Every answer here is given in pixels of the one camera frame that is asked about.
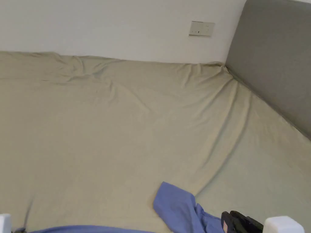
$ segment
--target fitted sheet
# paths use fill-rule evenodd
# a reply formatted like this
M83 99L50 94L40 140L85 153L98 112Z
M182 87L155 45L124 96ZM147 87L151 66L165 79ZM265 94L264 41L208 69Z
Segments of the fitted sheet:
M310 229L311 142L223 64L0 53L0 206L28 231L169 231L162 181L220 216Z

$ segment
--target headboard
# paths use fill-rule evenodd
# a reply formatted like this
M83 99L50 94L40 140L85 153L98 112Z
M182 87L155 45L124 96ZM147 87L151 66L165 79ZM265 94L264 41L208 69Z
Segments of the headboard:
M311 4L247 0L226 66L311 138Z

